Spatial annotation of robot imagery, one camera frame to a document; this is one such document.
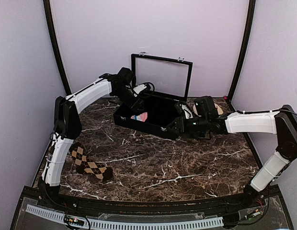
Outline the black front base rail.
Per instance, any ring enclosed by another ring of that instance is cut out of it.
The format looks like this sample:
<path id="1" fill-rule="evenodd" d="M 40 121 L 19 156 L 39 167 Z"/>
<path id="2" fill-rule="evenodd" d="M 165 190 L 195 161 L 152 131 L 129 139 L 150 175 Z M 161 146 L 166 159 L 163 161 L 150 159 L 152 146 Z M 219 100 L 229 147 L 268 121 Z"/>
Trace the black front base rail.
<path id="1" fill-rule="evenodd" d="M 115 202 L 87 199 L 59 194 L 53 203 L 43 190 L 24 187 L 15 210 L 13 230 L 72 230 L 63 224 L 51 222 L 27 213 L 27 205 L 63 212 L 66 215 L 98 218 L 102 214 L 127 216 L 184 215 L 192 219 L 222 217 L 223 227 L 210 230 L 291 230 L 293 223 L 277 185 L 271 186 L 249 207 L 240 204 L 241 195 L 183 202 Z"/>

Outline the brown argyle sock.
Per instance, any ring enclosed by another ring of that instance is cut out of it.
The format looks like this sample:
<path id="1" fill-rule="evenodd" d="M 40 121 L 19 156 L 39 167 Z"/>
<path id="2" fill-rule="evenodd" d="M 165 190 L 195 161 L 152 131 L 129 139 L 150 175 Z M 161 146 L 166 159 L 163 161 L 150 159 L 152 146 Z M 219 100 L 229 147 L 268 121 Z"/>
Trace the brown argyle sock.
<path id="1" fill-rule="evenodd" d="M 111 180 L 113 177 L 113 169 L 104 164 L 91 161 L 85 153 L 85 147 L 75 142 L 69 149 L 71 157 L 76 164 L 76 172 L 79 174 L 90 174 L 101 181 Z"/>

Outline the black display case glass lid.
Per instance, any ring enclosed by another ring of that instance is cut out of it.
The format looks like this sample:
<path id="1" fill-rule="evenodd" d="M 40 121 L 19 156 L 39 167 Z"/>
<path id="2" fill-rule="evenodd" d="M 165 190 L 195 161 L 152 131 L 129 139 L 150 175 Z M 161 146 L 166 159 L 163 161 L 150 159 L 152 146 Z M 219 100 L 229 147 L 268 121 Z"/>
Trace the black display case glass lid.
<path id="1" fill-rule="evenodd" d="M 181 117 L 174 105 L 186 102 L 193 63 L 183 58 L 166 58 L 150 55 L 132 54 L 131 70 L 136 75 L 136 84 L 151 82 L 155 92 L 143 99 L 144 111 L 134 112 L 124 103 L 114 113 L 114 123 L 118 126 L 175 140 L 179 134 L 171 132 L 166 126 L 175 118 Z M 147 112 L 145 122 L 131 119 L 132 115 Z"/>

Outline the black frame post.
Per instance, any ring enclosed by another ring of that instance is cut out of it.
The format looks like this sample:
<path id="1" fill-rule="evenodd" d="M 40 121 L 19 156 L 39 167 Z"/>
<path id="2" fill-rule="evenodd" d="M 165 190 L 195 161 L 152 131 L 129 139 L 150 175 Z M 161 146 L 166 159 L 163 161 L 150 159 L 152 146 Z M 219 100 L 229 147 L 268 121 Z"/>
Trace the black frame post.
<path id="1" fill-rule="evenodd" d="M 57 69 L 59 71 L 61 83 L 63 85 L 65 94 L 70 95 L 70 94 L 72 94 L 72 92 L 71 92 L 71 88 L 70 88 L 68 78 L 66 75 L 66 71 L 64 68 L 61 53 L 59 50 L 59 45 L 58 45 L 58 40 L 57 40 L 57 35 L 56 35 L 56 30 L 55 30 L 55 24 L 54 24 L 52 9 L 51 9 L 51 1 L 43 0 L 43 5 L 44 5 L 45 18 L 46 18 L 46 24 L 47 24 L 47 28 L 48 28 L 49 37 L 50 37 L 50 42 L 51 42 L 51 46 L 53 49 L 55 61 L 57 64 Z"/>
<path id="2" fill-rule="evenodd" d="M 254 12 L 255 12 L 255 5 L 256 5 L 256 0 L 249 0 L 246 23 L 245 23 L 242 42 L 241 42 L 240 52 L 239 52 L 236 68 L 234 71 L 233 79 L 231 82 L 231 86 L 230 86 L 230 89 L 229 89 L 229 92 L 227 95 L 227 101 L 229 103 L 231 103 L 231 101 L 234 97 L 235 91 L 237 89 L 238 81 L 239 81 L 243 63 L 245 60 L 245 56 L 246 56 L 246 52 L 247 52 L 247 48 L 248 48 L 248 44 L 249 44 L 249 39 L 250 39 L 250 35 L 251 35 L 252 23 L 253 23 Z"/>

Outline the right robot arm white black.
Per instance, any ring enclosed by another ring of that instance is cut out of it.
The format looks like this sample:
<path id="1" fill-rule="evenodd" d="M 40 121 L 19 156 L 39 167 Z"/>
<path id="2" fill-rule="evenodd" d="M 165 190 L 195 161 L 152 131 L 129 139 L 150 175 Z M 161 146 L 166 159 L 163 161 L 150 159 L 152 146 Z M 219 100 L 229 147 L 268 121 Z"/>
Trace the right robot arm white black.
<path id="1" fill-rule="evenodd" d="M 257 192 L 265 189 L 297 158 L 297 113 L 289 105 L 274 110 L 234 111 L 227 114 L 220 114 L 215 104 L 196 102 L 193 111 L 181 103 L 175 107 L 180 116 L 166 127 L 175 133 L 254 133 L 275 136 L 277 146 L 274 152 L 251 179 L 250 189 L 240 196 L 240 204 L 244 208 L 250 208 L 257 202 Z"/>

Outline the small circuit board with leds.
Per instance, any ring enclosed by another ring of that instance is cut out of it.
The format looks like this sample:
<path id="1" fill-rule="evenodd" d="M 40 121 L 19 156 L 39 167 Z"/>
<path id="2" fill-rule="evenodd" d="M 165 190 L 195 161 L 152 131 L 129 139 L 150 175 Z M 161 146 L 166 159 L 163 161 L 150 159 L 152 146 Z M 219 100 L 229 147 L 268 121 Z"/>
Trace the small circuit board with leds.
<path id="1" fill-rule="evenodd" d="M 68 226 L 83 226 L 85 222 L 82 219 L 79 219 L 78 217 L 66 215 L 64 217 L 64 223 L 66 223 Z"/>

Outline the black left frame post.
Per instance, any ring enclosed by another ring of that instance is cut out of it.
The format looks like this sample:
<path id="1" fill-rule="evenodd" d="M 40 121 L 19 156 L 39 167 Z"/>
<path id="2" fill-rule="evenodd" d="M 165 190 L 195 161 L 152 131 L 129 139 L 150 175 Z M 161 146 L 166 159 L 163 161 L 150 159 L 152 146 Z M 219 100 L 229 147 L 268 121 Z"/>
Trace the black left frame post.
<path id="1" fill-rule="evenodd" d="M 50 42 L 51 42 L 51 46 L 53 49 L 55 61 L 57 64 L 57 69 L 59 71 L 61 83 L 63 85 L 65 94 L 70 95 L 70 94 L 72 94 L 72 92 L 71 92 L 71 88 L 70 88 L 68 78 L 66 75 L 66 71 L 64 68 L 61 53 L 59 50 L 59 45 L 58 45 L 58 40 L 57 40 L 57 35 L 56 35 L 56 30 L 55 30 L 55 24 L 54 24 L 52 9 L 51 9 L 51 1 L 43 0 L 43 5 L 44 5 L 45 18 L 46 18 L 46 24 L 47 24 L 47 28 L 48 28 L 49 37 L 50 37 Z"/>

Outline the black right frame post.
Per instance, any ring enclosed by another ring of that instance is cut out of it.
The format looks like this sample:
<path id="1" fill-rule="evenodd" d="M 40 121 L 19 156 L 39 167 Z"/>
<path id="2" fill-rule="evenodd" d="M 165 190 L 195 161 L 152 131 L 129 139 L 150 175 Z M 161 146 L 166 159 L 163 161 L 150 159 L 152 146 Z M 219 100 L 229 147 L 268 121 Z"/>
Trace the black right frame post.
<path id="1" fill-rule="evenodd" d="M 230 89 L 229 89 L 229 92 L 227 95 L 227 101 L 229 103 L 231 103 L 231 101 L 234 97 L 235 91 L 237 89 L 238 81 L 239 81 L 243 63 L 245 60 L 245 56 L 246 56 L 246 52 L 247 52 L 247 48 L 248 48 L 248 44 L 249 44 L 249 39 L 250 39 L 250 35 L 251 35 L 252 23 L 253 23 L 254 12 L 255 12 L 255 5 L 256 5 L 256 0 L 249 0 L 246 23 L 245 23 L 242 42 L 241 42 L 240 52 L 239 52 L 236 68 L 234 71 L 233 79 L 231 82 L 231 86 L 230 86 Z"/>

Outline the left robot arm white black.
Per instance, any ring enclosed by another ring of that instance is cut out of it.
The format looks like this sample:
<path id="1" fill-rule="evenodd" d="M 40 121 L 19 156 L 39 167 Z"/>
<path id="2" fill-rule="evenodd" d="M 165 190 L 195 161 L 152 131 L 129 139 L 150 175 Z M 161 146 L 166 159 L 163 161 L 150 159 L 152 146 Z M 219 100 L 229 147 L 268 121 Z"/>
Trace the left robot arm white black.
<path id="1" fill-rule="evenodd" d="M 63 205 L 63 199 L 57 192 L 66 155 L 82 131 L 80 113 L 106 95 L 118 97 L 129 108 L 138 112 L 144 94 L 151 87 L 148 83 L 132 85 L 134 79 L 135 75 L 131 71 L 123 74 L 106 73 L 76 93 L 56 99 L 51 149 L 38 184 L 40 189 L 47 191 L 44 201 L 51 208 L 58 209 Z"/>

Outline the pink teal patterned sock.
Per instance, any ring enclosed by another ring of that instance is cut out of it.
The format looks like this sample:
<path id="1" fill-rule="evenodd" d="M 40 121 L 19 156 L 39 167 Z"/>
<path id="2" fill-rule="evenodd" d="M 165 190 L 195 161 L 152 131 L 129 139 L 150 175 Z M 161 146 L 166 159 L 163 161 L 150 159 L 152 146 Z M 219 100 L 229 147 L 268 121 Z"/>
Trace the pink teal patterned sock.
<path id="1" fill-rule="evenodd" d="M 131 116 L 131 119 L 141 121 L 141 122 L 145 122 L 147 120 L 147 118 L 148 118 L 147 112 L 141 113 L 140 115 L 132 115 Z"/>

